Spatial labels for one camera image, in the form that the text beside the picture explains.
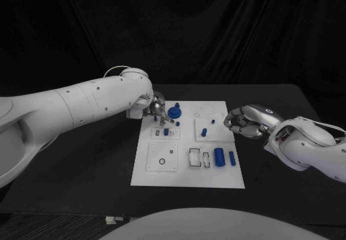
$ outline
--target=table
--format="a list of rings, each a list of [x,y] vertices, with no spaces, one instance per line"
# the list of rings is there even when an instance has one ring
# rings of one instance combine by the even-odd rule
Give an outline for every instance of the table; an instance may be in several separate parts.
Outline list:
[[[319,121],[300,88],[155,85],[168,100],[261,104],[285,119]],[[299,172],[264,150],[266,137],[236,134],[246,189],[130,186],[142,121],[126,113],[64,133],[32,160],[0,203],[3,213],[143,217],[178,208],[225,208],[289,223],[346,224],[346,185],[313,167]]]

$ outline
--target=blue object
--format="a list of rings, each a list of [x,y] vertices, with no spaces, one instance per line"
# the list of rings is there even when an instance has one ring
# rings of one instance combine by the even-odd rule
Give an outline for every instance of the blue object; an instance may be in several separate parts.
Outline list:
[[[230,158],[231,158],[231,165],[236,166],[237,165],[237,160],[236,160],[236,155],[234,152],[230,152]]]
[[[204,128],[204,131],[202,131],[202,137],[205,137],[208,135],[208,129]]]
[[[178,119],[182,115],[182,110],[179,107],[172,107],[169,110],[168,110],[168,115],[172,119]]]
[[[214,154],[215,154],[215,165],[218,167],[224,167],[227,165],[225,156],[224,156],[224,149],[223,148],[215,148],[214,149]]]

